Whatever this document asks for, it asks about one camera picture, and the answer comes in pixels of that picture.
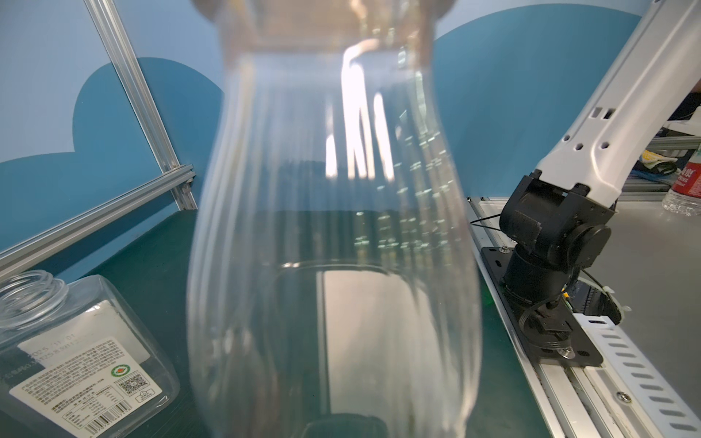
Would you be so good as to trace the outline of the aluminium back rail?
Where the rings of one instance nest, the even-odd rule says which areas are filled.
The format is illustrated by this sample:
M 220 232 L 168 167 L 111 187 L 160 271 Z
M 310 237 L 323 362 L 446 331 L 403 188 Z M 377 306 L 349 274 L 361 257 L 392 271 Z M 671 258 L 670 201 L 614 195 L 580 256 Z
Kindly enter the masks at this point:
M 180 165 L 129 192 L 12 246 L 1 253 L 1 279 L 29 270 L 193 178 L 193 167 Z

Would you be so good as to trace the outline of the round clear bottle green label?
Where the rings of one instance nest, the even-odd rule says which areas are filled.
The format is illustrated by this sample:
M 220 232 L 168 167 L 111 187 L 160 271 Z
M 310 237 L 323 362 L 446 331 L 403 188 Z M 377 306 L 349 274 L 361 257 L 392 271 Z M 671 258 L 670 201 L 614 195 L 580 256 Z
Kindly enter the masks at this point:
M 187 285 L 213 437 L 462 437 L 479 275 L 433 93 L 448 1 L 199 1 L 225 68 Z

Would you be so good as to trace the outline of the red label bottle outside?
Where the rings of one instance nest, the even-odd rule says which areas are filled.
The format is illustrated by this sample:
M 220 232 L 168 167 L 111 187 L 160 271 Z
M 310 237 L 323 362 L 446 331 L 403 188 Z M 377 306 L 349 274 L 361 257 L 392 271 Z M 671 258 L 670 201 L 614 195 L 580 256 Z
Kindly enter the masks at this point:
M 697 149 L 662 200 L 664 209 L 689 217 L 700 215 L 700 162 Z

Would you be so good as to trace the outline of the aluminium front rail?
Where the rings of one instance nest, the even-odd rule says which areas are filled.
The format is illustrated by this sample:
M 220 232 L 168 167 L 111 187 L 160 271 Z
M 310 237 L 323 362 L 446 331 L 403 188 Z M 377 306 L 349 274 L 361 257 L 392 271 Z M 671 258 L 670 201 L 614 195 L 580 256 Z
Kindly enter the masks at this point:
M 700 420 L 606 316 L 571 314 L 571 348 L 537 358 L 503 295 L 513 243 L 498 233 L 505 199 L 472 198 L 478 266 L 552 437 L 697 437 Z

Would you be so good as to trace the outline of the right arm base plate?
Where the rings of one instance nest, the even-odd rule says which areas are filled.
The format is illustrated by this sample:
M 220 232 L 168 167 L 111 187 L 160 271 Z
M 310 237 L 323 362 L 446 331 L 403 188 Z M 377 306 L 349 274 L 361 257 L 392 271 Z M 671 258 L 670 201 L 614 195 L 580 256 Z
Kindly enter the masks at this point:
M 487 246 L 480 255 L 532 363 L 580 368 L 604 363 L 565 300 L 573 274 L 553 269 L 520 246 Z

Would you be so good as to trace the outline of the right circuit board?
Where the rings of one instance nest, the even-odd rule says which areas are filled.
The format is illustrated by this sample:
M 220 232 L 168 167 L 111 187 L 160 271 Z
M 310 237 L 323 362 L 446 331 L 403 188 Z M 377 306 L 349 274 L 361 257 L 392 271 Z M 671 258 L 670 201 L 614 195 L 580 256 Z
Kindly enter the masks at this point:
M 567 294 L 575 313 L 592 317 L 608 317 L 615 325 L 620 325 L 624 320 L 626 310 L 615 297 L 615 292 L 589 277 L 580 276 L 568 289 Z

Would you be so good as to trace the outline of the right aluminium corner post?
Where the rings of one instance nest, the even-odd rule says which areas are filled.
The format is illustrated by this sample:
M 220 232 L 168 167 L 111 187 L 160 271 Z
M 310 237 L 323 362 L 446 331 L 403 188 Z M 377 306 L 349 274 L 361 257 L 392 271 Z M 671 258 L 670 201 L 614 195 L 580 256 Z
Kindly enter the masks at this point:
M 180 160 L 115 3 L 85 0 L 84 4 L 133 108 L 155 162 L 161 173 L 173 171 L 181 165 Z

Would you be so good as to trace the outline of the square clear bottle white label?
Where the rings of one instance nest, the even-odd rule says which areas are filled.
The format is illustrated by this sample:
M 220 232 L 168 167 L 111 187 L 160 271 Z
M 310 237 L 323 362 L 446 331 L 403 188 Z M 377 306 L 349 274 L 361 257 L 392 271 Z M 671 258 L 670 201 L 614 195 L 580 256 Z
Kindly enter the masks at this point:
M 124 437 L 179 392 L 173 364 L 105 277 L 2 280 L 2 414 L 41 437 Z

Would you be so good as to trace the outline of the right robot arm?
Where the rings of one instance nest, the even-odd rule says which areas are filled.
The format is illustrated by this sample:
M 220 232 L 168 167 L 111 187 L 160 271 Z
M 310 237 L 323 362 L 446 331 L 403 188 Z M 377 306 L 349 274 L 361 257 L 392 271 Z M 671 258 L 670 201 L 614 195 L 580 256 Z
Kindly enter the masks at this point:
M 655 1 L 564 137 L 509 197 L 504 283 L 523 303 L 562 295 L 611 236 L 635 162 L 700 78 L 700 5 Z

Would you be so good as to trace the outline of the aluminium rail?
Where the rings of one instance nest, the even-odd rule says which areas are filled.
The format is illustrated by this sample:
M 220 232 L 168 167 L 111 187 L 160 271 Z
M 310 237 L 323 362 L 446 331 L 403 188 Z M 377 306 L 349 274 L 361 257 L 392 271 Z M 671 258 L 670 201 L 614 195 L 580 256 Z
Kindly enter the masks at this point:
M 193 178 L 193 167 L 180 165 L 129 192 L 12 246 L 1 253 L 1 279 L 29 270 Z
M 606 316 L 571 314 L 571 348 L 537 358 L 503 295 L 513 243 L 498 233 L 505 199 L 472 198 L 478 266 L 552 437 L 697 437 L 700 420 Z

